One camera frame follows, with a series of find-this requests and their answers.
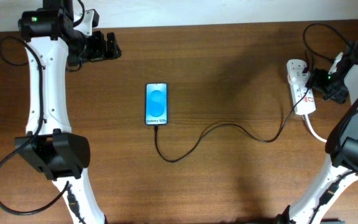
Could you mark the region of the blue Samsung Galaxy smartphone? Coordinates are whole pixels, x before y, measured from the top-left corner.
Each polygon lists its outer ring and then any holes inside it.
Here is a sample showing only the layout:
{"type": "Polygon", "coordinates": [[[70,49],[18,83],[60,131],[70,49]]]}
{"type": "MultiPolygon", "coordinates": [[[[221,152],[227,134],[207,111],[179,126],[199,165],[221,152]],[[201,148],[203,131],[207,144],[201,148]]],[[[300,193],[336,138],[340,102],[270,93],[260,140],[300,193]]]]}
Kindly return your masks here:
{"type": "Polygon", "coordinates": [[[146,125],[164,125],[168,123],[167,84],[146,84],[145,123],[146,125]]]}

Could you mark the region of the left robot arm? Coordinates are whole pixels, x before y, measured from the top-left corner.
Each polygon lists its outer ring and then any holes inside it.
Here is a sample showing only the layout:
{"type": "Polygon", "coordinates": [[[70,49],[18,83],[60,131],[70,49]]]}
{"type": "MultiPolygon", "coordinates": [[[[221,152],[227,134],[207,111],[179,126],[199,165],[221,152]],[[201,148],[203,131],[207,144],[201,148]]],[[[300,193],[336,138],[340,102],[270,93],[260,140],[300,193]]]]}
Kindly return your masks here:
{"type": "Polygon", "coordinates": [[[88,177],[90,145],[71,131],[65,75],[86,62],[121,56],[114,33],[95,31],[94,10],[74,13],[72,1],[44,1],[26,11],[19,29],[29,46],[30,113],[26,135],[16,138],[20,156],[62,192],[74,223],[106,223],[88,177]]]}

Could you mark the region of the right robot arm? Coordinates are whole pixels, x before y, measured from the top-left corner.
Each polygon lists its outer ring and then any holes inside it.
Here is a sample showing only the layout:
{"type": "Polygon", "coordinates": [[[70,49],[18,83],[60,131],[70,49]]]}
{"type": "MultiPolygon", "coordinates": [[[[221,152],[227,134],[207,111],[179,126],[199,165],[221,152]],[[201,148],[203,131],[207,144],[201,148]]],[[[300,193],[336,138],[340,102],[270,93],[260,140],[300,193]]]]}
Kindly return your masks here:
{"type": "Polygon", "coordinates": [[[315,110],[312,89],[323,92],[323,100],[351,107],[325,139],[327,154],[317,178],[299,201],[276,216],[275,223],[323,223],[324,215],[339,196],[358,180],[358,40],[333,61],[330,70],[302,69],[302,60],[287,63],[288,82],[295,113],[306,116],[315,110]]]}

